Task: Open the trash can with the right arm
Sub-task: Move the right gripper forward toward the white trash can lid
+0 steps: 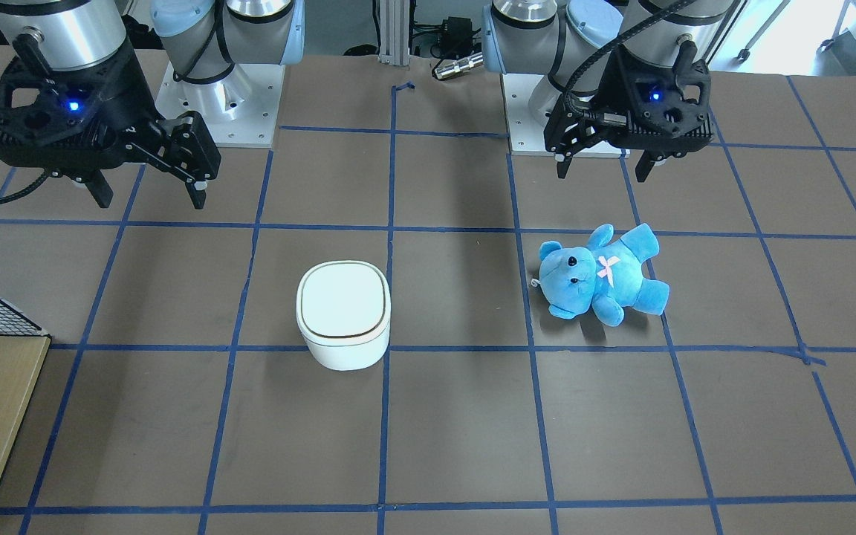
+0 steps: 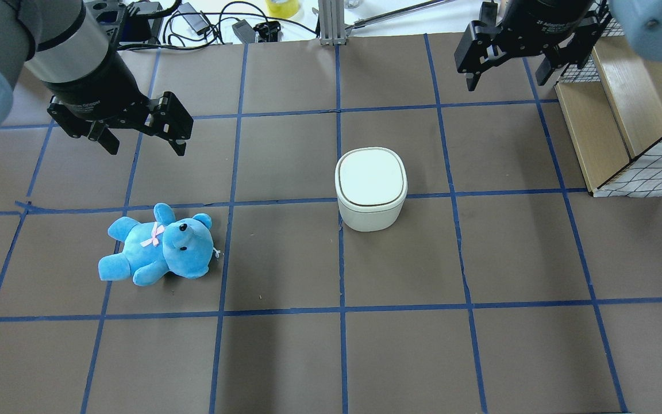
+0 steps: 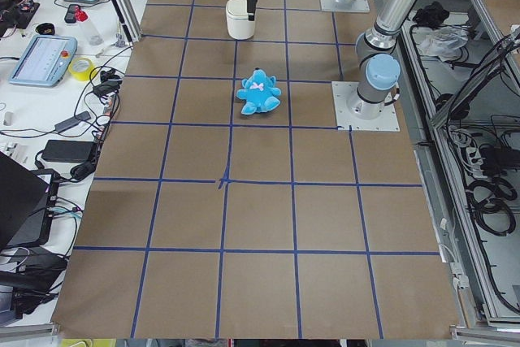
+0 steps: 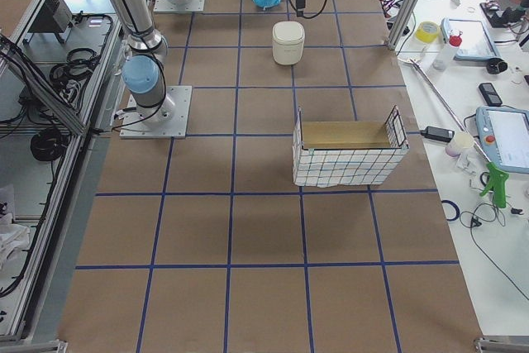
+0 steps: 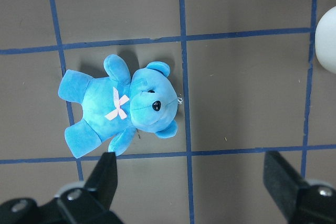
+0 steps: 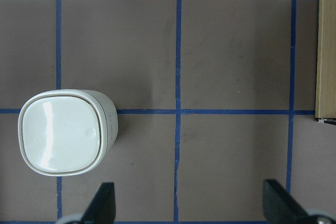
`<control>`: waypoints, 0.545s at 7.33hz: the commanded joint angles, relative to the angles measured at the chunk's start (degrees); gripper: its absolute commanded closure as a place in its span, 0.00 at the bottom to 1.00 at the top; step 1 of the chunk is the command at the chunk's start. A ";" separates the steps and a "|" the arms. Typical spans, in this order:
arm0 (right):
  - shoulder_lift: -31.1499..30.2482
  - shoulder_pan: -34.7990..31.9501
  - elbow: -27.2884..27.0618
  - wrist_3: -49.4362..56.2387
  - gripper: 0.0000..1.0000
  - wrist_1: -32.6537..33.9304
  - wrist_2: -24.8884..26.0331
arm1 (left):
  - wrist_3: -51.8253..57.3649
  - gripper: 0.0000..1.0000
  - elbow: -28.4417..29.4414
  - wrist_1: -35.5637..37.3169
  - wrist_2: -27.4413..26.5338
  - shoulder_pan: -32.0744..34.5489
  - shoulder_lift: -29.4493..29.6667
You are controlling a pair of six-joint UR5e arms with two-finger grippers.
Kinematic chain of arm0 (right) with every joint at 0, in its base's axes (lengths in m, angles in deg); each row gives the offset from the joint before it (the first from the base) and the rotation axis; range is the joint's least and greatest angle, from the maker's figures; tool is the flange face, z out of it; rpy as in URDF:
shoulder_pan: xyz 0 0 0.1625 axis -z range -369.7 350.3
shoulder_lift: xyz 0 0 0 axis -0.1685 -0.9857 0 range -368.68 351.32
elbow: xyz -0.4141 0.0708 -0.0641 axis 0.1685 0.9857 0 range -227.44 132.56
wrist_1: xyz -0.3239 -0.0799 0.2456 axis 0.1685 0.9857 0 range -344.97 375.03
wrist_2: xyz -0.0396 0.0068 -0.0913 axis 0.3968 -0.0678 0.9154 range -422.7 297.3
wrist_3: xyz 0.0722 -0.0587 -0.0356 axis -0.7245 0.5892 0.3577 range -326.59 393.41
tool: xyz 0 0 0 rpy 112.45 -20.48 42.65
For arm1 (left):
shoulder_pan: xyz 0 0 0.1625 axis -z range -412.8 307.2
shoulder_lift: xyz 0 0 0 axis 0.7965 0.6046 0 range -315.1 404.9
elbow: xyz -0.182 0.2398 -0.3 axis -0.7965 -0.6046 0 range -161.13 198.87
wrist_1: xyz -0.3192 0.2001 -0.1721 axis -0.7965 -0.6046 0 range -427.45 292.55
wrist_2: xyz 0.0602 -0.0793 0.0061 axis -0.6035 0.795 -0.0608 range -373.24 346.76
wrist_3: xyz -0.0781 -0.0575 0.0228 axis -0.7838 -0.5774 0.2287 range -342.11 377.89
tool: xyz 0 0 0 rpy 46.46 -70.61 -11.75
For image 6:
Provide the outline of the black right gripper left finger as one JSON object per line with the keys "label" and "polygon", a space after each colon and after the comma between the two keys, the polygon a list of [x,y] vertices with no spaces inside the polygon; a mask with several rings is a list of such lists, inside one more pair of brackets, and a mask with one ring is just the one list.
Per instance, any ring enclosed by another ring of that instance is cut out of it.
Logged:
{"label": "black right gripper left finger", "polygon": [[102,183],[81,217],[81,223],[113,224],[116,218],[114,183]]}

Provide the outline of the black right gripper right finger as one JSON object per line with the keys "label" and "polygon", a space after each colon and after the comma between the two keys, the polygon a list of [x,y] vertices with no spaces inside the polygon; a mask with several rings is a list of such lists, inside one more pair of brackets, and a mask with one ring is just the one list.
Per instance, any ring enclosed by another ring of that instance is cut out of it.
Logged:
{"label": "black right gripper right finger", "polygon": [[312,218],[275,179],[262,183],[263,214],[269,223],[312,223]]}

